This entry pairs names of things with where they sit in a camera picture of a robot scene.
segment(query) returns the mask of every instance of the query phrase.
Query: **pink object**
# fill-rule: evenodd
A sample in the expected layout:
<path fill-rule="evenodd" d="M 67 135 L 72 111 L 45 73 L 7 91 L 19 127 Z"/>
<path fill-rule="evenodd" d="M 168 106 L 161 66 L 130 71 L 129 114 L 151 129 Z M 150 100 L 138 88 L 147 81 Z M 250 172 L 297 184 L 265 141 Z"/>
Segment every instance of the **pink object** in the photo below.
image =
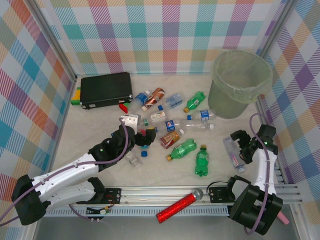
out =
<path fill-rule="evenodd" d="M 278 219 L 280 219 L 281 222 L 283 222 L 284 225 L 287 225 L 290 223 L 290 221 L 288 220 L 288 218 L 282 213 L 282 211 L 280 211 L 277 215 Z"/>

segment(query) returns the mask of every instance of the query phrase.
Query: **bottle cap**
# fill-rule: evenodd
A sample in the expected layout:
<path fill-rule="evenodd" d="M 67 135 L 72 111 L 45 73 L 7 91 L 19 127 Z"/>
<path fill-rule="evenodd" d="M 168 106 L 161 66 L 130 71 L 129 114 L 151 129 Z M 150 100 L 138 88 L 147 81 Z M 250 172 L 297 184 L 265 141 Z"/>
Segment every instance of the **bottle cap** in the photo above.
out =
<path fill-rule="evenodd" d="M 148 156 L 148 152 L 147 151 L 142 151 L 141 152 L 141 157 L 146 158 Z"/>
<path fill-rule="evenodd" d="M 246 171 L 246 168 L 244 166 L 241 166 L 238 168 L 238 173 L 244 173 Z"/>

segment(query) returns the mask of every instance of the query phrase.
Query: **blue bottle cap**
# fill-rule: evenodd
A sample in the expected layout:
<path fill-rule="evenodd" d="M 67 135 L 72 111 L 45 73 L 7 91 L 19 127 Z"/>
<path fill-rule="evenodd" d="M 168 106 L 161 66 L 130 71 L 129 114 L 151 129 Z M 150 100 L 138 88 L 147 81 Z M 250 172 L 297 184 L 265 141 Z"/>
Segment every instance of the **blue bottle cap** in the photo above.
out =
<path fill-rule="evenodd" d="M 141 157 L 145 158 L 148 156 L 148 152 L 147 151 L 142 151 L 141 152 Z"/>

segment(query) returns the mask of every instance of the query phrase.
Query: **blue label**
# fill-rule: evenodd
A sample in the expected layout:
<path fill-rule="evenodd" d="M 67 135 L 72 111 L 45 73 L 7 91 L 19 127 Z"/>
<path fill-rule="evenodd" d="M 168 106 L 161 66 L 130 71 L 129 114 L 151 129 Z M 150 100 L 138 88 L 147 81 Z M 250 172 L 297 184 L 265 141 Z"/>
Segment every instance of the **blue label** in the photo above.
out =
<path fill-rule="evenodd" d="M 200 113 L 201 113 L 201 121 L 209 120 L 208 110 L 200 111 Z"/>
<path fill-rule="evenodd" d="M 165 125 L 166 125 L 166 130 L 167 130 L 168 132 L 171 132 L 171 131 L 176 130 L 175 123 L 174 123 L 173 120 L 166 121 L 166 122 L 165 122 Z"/>
<path fill-rule="evenodd" d="M 167 104 L 170 106 L 170 108 L 172 108 L 172 109 L 173 109 L 174 107 L 182 104 L 182 102 L 183 102 L 183 99 L 182 99 L 182 97 L 181 97 L 178 93 L 176 93 L 175 95 L 173 95 L 173 96 L 171 96 L 171 97 L 168 97 L 168 98 L 166 99 L 166 103 L 167 103 Z"/>
<path fill-rule="evenodd" d="M 139 93 L 135 98 L 139 99 L 142 102 L 142 105 L 145 105 L 145 103 L 148 101 L 148 97 L 142 92 Z"/>

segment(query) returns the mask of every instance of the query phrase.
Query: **white cap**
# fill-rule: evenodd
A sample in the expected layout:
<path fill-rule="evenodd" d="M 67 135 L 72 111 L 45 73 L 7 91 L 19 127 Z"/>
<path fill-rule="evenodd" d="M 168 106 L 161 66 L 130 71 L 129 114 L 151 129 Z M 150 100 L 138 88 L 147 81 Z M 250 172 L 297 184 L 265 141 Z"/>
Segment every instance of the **white cap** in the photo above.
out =
<path fill-rule="evenodd" d="M 244 173 L 246 171 L 244 166 L 238 167 L 238 173 Z"/>

